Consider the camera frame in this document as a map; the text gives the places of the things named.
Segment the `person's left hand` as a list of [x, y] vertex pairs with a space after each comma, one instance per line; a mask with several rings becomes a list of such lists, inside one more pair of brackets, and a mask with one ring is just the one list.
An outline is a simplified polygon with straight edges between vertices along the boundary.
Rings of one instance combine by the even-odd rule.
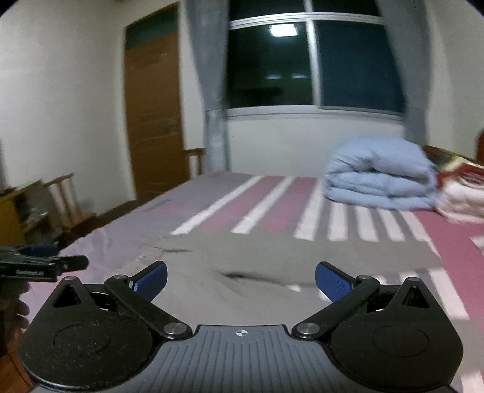
[[30, 290], [30, 284], [19, 279], [1, 279], [1, 356], [7, 353], [7, 346], [16, 329], [25, 329], [29, 322], [26, 316], [29, 306], [21, 296]]

